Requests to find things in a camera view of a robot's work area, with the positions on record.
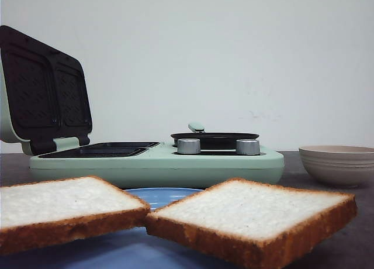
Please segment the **silver control knob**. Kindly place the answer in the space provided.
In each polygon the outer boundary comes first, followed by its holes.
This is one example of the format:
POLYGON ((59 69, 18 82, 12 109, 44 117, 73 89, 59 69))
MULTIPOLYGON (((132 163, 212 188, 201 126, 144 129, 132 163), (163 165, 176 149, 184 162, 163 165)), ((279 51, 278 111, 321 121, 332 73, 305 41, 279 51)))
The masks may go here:
POLYGON ((236 140, 236 154, 242 156, 257 156, 261 154, 259 141, 256 139, 236 140))
POLYGON ((178 139, 177 153, 184 155, 200 154, 200 140, 199 139, 178 139))

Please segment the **black round frying pan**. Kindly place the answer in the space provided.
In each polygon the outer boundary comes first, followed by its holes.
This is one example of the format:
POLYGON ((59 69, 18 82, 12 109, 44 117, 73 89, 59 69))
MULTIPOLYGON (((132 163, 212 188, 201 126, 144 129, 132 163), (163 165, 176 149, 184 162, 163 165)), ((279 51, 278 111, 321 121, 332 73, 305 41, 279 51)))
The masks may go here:
POLYGON ((175 147, 178 146, 179 139, 199 139, 202 150, 232 150, 236 148, 237 140, 259 138, 256 133, 206 132, 199 122, 190 122, 188 128, 191 132, 171 134, 175 147))

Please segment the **white bread slice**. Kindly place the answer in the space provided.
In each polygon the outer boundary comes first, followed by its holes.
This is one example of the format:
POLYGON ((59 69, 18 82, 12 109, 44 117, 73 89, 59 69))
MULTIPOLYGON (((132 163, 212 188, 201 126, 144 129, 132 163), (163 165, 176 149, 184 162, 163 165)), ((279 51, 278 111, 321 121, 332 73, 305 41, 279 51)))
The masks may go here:
POLYGON ((146 230, 244 268, 283 268, 356 214, 352 194, 233 178, 149 213, 146 230))
POLYGON ((64 244, 144 224, 150 206, 96 176, 1 188, 1 254, 64 244))

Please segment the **right silver control knob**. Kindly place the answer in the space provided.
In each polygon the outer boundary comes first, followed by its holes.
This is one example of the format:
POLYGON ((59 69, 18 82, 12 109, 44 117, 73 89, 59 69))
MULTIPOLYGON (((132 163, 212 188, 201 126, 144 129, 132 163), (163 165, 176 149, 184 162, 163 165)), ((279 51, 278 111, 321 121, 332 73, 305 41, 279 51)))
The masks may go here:
POLYGON ((257 156, 261 154, 259 141, 256 139, 236 140, 236 154, 242 156, 257 156))

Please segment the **beige ribbed bowl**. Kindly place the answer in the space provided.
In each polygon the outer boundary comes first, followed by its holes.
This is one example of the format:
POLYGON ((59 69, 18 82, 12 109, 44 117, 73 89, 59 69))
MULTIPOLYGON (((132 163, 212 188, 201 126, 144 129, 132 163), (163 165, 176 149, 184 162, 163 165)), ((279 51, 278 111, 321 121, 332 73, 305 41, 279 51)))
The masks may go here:
POLYGON ((355 187, 373 178, 371 147, 302 146, 299 154, 307 173, 323 184, 355 187))

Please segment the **mint green breakfast maker lid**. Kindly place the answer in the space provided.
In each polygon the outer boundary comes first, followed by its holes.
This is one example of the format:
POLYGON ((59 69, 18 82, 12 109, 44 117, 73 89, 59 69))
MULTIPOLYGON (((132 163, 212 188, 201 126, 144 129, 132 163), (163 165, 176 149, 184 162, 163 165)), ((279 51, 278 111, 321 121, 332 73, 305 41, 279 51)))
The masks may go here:
POLYGON ((89 144, 91 131, 81 63, 1 26, 1 140, 35 156, 57 151, 57 139, 89 144))

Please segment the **left silver control knob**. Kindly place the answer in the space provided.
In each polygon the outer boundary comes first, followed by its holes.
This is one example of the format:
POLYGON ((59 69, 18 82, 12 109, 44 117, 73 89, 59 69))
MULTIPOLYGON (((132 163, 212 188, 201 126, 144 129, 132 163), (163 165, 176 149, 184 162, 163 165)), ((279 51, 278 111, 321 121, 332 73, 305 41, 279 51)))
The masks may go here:
POLYGON ((199 139, 178 139, 177 153, 184 155, 200 154, 200 140, 199 139))

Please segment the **mint green breakfast maker base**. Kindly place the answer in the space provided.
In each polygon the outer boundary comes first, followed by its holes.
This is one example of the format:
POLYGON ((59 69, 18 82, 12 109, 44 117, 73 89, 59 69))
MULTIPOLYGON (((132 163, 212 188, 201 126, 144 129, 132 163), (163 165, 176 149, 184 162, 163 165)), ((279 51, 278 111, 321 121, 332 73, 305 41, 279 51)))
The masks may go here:
POLYGON ((206 188, 230 178, 277 183, 284 156, 264 146, 257 156, 231 150, 178 154, 171 143, 108 142, 44 153, 30 158, 37 181, 95 175, 122 189, 206 188))

